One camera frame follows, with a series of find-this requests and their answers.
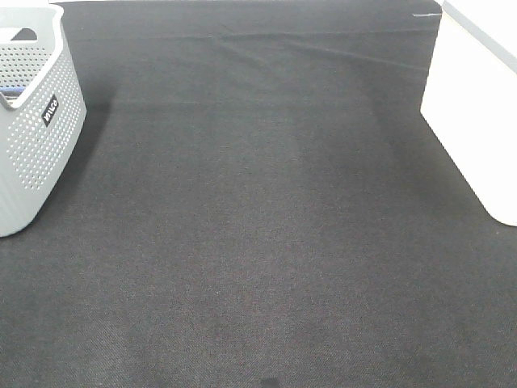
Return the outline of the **black table mat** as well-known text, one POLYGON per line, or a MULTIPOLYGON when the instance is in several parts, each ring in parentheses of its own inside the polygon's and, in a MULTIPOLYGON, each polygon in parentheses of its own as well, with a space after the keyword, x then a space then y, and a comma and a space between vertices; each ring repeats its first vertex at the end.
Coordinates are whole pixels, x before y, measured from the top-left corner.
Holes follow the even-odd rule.
POLYGON ((63 8, 87 114, 1 241, 2 386, 515 386, 516 230, 420 113, 436 2, 63 8))

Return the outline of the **grey perforated laundry basket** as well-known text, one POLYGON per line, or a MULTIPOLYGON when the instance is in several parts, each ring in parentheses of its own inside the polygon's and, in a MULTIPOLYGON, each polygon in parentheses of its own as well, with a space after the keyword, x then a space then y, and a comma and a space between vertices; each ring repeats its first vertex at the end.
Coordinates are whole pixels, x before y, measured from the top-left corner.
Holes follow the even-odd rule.
POLYGON ((73 153, 86 105, 62 26, 64 10, 47 1, 3 1, 1 86, 1 236, 36 217, 73 153))

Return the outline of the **white storage box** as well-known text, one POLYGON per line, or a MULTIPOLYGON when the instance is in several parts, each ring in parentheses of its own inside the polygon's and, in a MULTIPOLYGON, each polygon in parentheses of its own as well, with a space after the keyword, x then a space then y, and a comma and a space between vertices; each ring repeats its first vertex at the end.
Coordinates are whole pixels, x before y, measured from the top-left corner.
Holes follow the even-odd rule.
POLYGON ((421 113, 496 221, 516 224, 516 3, 443 1, 421 113))

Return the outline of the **blue towel in basket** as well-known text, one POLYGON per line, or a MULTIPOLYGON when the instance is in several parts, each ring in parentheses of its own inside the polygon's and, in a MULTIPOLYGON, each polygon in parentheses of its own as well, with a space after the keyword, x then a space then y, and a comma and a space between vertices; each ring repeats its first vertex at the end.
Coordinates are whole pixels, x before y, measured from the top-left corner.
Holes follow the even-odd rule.
POLYGON ((1 86, 0 92, 6 98, 16 99, 18 98, 25 90, 24 86, 1 86))

